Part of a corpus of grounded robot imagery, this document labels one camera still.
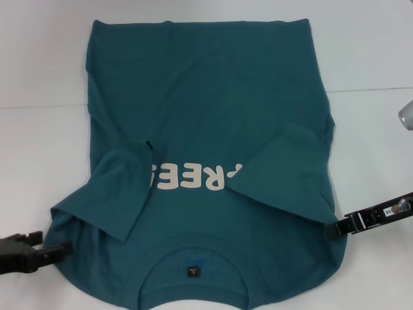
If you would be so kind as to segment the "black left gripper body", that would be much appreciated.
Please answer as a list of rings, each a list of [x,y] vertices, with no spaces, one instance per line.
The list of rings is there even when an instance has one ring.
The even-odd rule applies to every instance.
[[[22,248],[17,243],[20,234],[0,238],[0,275],[8,273],[33,273],[39,268],[35,264],[34,247]]]

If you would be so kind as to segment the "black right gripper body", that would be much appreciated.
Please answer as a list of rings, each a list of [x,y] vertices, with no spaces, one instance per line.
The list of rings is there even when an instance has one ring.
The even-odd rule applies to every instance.
[[[362,210],[361,219],[365,224],[365,229],[373,229],[413,216],[413,201],[410,202],[411,209],[409,211],[401,213],[393,212],[399,200],[406,197],[413,198],[413,192]]]

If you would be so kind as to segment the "blue FREE print t-shirt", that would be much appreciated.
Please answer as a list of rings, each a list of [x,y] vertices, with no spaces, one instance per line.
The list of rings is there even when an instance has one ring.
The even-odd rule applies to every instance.
[[[90,178],[45,243],[83,292],[128,310],[253,310],[340,267],[334,120],[310,23],[95,21],[86,53]]]

